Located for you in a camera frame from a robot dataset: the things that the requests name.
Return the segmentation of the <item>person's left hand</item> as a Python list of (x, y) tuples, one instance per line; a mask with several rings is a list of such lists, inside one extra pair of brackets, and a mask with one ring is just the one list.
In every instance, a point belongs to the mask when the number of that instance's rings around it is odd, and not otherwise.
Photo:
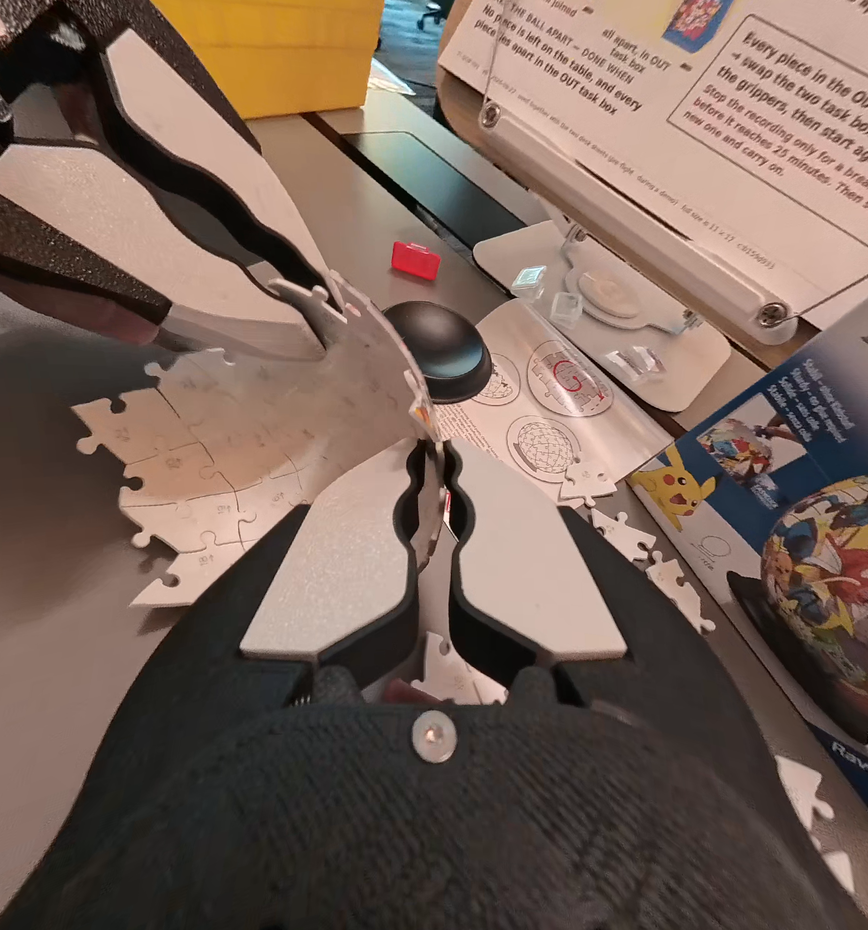
[(172, 309), (155, 292), (133, 296), (50, 273), (0, 269), (0, 294), (60, 323), (133, 345), (154, 342)]

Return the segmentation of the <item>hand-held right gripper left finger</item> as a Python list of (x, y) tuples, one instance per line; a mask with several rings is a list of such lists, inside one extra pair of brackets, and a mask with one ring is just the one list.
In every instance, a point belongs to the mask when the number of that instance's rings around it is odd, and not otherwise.
[(403, 439), (319, 494), (240, 649), (282, 661), (405, 661), (435, 548), (435, 445)]

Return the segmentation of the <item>black round ball stand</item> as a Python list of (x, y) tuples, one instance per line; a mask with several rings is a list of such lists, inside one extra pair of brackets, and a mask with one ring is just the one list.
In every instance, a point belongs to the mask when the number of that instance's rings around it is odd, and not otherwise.
[(434, 404), (463, 403), (479, 395), (494, 374), (480, 332), (459, 313), (425, 300), (384, 312), (423, 374)]

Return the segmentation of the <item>partly built puzzle ball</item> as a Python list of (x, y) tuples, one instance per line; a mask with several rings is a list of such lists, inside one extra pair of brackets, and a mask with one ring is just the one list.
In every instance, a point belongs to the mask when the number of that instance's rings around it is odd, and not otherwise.
[(122, 393), (120, 411), (72, 406), (89, 431), (79, 452), (106, 448), (138, 482), (118, 494), (132, 546), (174, 555), (130, 608), (192, 605), (294, 507), (400, 440), (423, 443), (434, 475), (441, 434), (417, 364), (370, 297), (332, 279), (344, 319), (321, 360), (202, 350), (146, 366), (155, 385)]

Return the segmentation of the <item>red plastic object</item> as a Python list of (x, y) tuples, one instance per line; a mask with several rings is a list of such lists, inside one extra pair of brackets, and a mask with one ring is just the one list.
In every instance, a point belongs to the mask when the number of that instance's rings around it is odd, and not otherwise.
[(390, 268), (394, 272), (434, 282), (440, 273), (441, 256), (414, 242), (395, 241), (392, 245)]

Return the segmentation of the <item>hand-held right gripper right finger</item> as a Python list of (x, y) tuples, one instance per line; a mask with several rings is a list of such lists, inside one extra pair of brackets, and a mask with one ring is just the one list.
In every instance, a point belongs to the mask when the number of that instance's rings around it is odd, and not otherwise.
[(471, 665), (624, 657), (626, 641), (551, 498), (463, 439), (445, 445), (451, 640)]

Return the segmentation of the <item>yellow plastic bin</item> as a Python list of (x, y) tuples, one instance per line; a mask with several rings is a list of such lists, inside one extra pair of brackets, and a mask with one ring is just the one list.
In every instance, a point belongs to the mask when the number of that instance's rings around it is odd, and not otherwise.
[(156, 1), (246, 120), (363, 105), (383, 1)]

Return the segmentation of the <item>dark desk hatch panel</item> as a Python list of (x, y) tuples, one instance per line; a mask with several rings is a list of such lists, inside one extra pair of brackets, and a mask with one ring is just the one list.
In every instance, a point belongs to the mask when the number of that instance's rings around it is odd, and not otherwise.
[(516, 232), (524, 221), (404, 131), (344, 134), (344, 148), (387, 190), (433, 217), (463, 246)]

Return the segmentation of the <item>laminated instruction sheet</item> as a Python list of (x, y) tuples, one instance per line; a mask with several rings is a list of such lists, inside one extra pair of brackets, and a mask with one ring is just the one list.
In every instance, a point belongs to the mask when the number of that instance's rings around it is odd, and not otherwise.
[(868, 297), (868, 1), (466, 2), (441, 76), (825, 329)]

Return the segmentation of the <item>blue puzzle box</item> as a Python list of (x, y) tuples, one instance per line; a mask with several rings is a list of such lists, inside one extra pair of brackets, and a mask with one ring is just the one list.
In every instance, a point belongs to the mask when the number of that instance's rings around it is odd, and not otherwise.
[(628, 481), (868, 808), (868, 295)]

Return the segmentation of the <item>paper puzzle leaflet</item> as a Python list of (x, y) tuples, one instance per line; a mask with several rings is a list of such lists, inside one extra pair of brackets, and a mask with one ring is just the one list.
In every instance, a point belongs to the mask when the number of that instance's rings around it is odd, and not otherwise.
[(519, 299), (478, 325), (494, 372), (474, 398), (437, 407), (444, 438), (516, 468), (556, 503), (593, 507), (673, 441), (573, 343)]

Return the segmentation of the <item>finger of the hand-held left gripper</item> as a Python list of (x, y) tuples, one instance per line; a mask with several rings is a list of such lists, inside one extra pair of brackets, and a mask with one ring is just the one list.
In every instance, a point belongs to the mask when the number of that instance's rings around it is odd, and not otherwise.
[(181, 341), (286, 361), (324, 357), (298, 309), (184, 235), (100, 151), (11, 145), (0, 155), (0, 194), (168, 298), (161, 327)]
[(102, 51), (102, 127), (116, 155), (215, 219), (246, 258), (344, 298), (292, 198), (258, 149), (135, 29)]

